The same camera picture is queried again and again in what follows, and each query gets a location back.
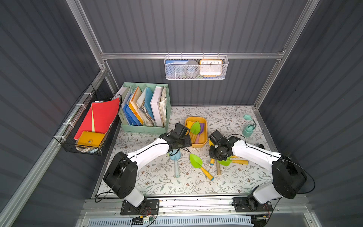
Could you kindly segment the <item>light blue shovel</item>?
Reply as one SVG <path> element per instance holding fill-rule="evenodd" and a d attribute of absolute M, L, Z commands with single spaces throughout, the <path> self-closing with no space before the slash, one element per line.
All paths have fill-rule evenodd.
<path fill-rule="evenodd" d="M 178 160 L 181 158 L 181 152 L 180 149 L 175 149 L 169 154 L 169 158 L 174 162 L 175 165 L 175 177 L 180 177 L 180 171 L 178 166 Z"/>

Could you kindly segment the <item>yellow rake-edged shovel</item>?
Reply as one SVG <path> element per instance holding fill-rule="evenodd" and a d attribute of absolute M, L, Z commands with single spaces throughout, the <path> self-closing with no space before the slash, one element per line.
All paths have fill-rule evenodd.
<path fill-rule="evenodd" d="M 194 125 L 194 122 L 192 122 L 192 121 L 187 121 L 187 124 L 186 124 L 186 126 L 187 126 L 187 128 L 189 128 L 190 129 L 190 131 L 189 131 L 189 135 L 190 135 L 190 138 L 191 138 L 191 140 L 193 141 L 193 133 L 192 133 L 192 126 Z"/>

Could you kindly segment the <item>purple shovel pink handle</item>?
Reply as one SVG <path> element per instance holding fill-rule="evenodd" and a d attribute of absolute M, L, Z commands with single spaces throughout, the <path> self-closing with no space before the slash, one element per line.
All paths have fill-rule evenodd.
<path fill-rule="evenodd" d="M 195 140 L 195 144 L 199 144 L 199 139 L 201 134 L 204 132 L 204 128 L 205 128 L 205 124 L 204 123 L 200 123 L 200 132 L 198 133 L 196 140 Z"/>

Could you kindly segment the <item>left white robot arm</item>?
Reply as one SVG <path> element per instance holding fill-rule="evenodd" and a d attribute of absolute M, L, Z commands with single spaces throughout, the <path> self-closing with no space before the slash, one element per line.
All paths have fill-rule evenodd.
<path fill-rule="evenodd" d="M 192 145 L 190 129 L 181 123 L 154 142 L 128 154 L 117 153 L 104 175 L 104 182 L 118 198 L 139 207 L 146 199 L 136 188 L 138 172 L 156 158 Z"/>

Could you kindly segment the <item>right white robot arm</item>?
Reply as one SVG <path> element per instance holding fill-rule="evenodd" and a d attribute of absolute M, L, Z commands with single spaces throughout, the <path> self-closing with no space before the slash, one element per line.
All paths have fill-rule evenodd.
<path fill-rule="evenodd" d="M 237 156 L 251 161 L 269 171 L 272 180 L 257 186 L 248 195 L 251 209 L 282 197 L 293 199 L 307 181 L 307 175 L 302 167 L 290 158 L 277 153 L 248 144 L 234 134 L 225 137 L 219 131 L 209 135 L 212 146 L 209 156 L 216 161 L 228 161 L 231 156 Z"/>

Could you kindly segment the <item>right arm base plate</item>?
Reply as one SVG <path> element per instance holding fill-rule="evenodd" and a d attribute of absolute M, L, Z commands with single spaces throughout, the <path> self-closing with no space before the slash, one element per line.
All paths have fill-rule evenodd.
<path fill-rule="evenodd" d="M 252 197 L 234 197 L 232 206 L 236 212 L 272 212 L 273 207 L 271 202 L 264 204 L 259 203 Z"/>

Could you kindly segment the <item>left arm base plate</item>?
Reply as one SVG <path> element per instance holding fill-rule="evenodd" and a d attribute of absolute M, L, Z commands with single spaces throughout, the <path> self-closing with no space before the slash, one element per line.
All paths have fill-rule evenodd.
<path fill-rule="evenodd" d="M 127 201 L 123 201 L 120 215 L 157 215 L 160 208 L 160 200 L 145 199 L 139 206 L 133 206 Z"/>

